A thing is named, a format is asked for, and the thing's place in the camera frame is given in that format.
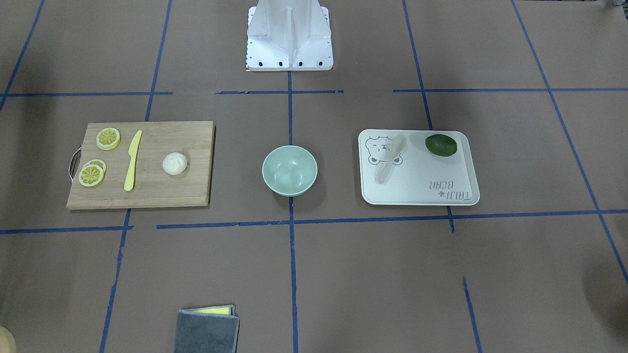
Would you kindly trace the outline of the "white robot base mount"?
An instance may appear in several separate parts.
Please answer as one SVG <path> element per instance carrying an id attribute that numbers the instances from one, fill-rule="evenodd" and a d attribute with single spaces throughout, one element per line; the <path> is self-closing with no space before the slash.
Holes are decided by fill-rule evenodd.
<path id="1" fill-rule="evenodd" d="M 260 0 L 247 14 L 245 68 L 318 71 L 334 66 L 328 8 L 317 0 Z"/>

